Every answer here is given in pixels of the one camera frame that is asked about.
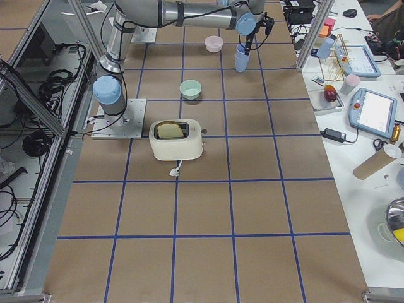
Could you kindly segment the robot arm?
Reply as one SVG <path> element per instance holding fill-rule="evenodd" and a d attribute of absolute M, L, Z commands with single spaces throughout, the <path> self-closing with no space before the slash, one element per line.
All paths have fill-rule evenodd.
<path fill-rule="evenodd" d="M 138 27 L 163 28 L 201 27 L 235 30 L 244 36 L 245 53 L 252 50 L 254 36 L 261 28 L 269 35 L 274 19 L 264 12 L 264 1 L 224 1 L 223 4 L 185 3 L 184 1 L 116 1 L 112 33 L 105 54 L 97 66 L 97 80 L 93 93 L 104 112 L 108 128 L 130 124 L 133 112 L 129 109 L 123 78 L 124 61 Z"/>

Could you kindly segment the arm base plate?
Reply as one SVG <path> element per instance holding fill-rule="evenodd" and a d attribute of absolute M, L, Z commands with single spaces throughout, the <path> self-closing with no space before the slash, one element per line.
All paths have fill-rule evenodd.
<path fill-rule="evenodd" d="M 93 125 L 94 132 L 91 137 L 96 140 L 113 140 L 113 139 L 141 139 L 143 132 L 143 123 L 145 118 L 146 99 L 130 98 L 126 107 L 126 111 L 121 117 L 115 118 L 106 115 L 99 105 L 97 114 L 102 118 L 96 119 Z"/>
<path fill-rule="evenodd" d="M 156 28 L 136 27 L 131 43 L 132 44 L 150 44 L 155 43 L 157 36 Z"/>

